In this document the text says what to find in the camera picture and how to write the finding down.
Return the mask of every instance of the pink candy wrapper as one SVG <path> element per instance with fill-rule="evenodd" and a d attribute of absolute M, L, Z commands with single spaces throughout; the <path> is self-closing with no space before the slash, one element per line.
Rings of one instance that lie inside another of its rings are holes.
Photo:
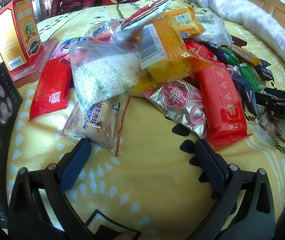
<path fill-rule="evenodd" d="M 166 117 L 181 123 L 201 139 L 208 138 L 205 106 L 201 91 L 184 80 L 177 80 L 144 92 Z"/>

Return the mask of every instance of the blue gripper pad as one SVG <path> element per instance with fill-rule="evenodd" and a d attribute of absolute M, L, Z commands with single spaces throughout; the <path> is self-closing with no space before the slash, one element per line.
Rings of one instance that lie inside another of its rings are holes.
<path fill-rule="evenodd" d="M 89 140 L 83 140 L 82 145 L 79 147 L 73 158 L 69 161 L 68 165 L 61 173 L 59 187 L 63 194 L 72 189 L 90 154 L 91 143 Z"/>

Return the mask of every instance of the person's hand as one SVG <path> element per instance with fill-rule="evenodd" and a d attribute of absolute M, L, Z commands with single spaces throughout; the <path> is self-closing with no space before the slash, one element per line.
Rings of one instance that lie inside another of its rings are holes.
<path fill-rule="evenodd" d="M 134 232 L 124 232 L 121 235 L 114 238 L 114 240 L 132 240 L 136 233 Z"/>

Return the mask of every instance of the bed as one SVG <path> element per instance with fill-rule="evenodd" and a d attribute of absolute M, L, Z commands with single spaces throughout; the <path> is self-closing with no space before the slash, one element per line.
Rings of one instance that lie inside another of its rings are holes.
<path fill-rule="evenodd" d="M 37 25 L 39 34 L 42 41 L 57 37 L 62 43 L 66 39 L 85 35 L 90 26 L 100 21 L 128 17 L 152 1 L 88 8 L 50 18 Z M 182 5 L 199 7 L 190 0 L 173 0 L 170 6 Z M 269 68 L 273 71 L 275 82 L 265 82 L 264 85 L 285 90 L 283 59 L 242 25 L 225 21 L 225 26 L 232 35 L 247 41 L 248 51 L 271 63 Z M 76 104 L 75 91 L 69 92 L 67 109 L 28 122 L 36 87 L 37 82 L 19 89 L 23 103 L 8 153 L 8 201 L 19 168 L 27 167 L 30 171 L 46 168 L 49 163 L 57 163 L 77 143 L 75 138 L 60 135 Z M 279 121 L 277 144 L 272 146 L 256 132 L 255 117 L 243 100 L 242 106 L 248 133 L 252 136 L 214 150 L 227 163 L 235 163 L 242 170 L 264 168 L 267 171 L 277 219 L 285 206 L 285 120 Z M 180 150 L 186 140 L 195 142 L 196 135 L 173 133 L 176 125 L 148 100 L 131 97 L 119 156 L 92 145 L 89 161 L 66 196 L 94 234 L 105 226 L 117 232 L 136 232 L 134 239 L 179 240 L 185 239 L 204 219 L 216 196 L 202 169 L 190 165 L 192 155 Z M 45 192 L 41 193 L 53 225 L 63 230 Z M 226 225 L 236 214 L 242 196 L 241 193 Z"/>

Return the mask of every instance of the pink box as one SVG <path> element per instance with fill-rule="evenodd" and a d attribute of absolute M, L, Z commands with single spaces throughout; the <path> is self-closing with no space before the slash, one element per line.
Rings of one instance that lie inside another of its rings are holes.
<path fill-rule="evenodd" d="M 20 88 L 28 83 L 36 82 L 40 78 L 46 63 L 49 61 L 57 44 L 57 38 L 44 41 L 42 43 L 44 47 L 43 51 L 41 51 L 31 65 L 28 65 L 14 73 L 10 73 L 10 76 L 17 88 Z"/>

